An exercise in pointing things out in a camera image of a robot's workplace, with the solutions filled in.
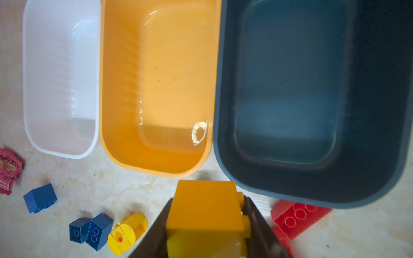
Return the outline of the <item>white plastic container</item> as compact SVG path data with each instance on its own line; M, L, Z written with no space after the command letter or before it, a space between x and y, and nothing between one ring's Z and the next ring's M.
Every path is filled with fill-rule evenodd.
M100 1L27 1L26 135L39 151L82 159L99 140Z

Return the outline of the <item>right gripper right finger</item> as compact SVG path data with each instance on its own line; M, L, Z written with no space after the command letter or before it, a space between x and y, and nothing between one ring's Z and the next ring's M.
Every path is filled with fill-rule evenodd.
M251 237L246 239L247 258L291 258L291 254L279 241L261 215L254 202L244 196L243 214L250 220Z

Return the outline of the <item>dark teal plastic container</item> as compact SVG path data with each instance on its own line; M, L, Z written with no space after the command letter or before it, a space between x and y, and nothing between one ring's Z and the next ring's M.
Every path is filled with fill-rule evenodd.
M412 123L412 1L223 1L214 151L236 185L368 205L400 179Z

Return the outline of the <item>yellow lego brick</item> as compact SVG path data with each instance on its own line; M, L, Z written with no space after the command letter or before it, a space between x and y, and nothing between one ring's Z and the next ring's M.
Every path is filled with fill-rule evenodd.
M170 258L245 258L251 223L234 182L181 180L166 222Z

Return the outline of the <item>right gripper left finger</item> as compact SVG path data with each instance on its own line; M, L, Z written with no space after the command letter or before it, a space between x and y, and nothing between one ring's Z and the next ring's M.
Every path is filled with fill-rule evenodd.
M147 230L142 241L129 255L129 258L168 258L166 223L172 202L171 198L166 203L158 218Z

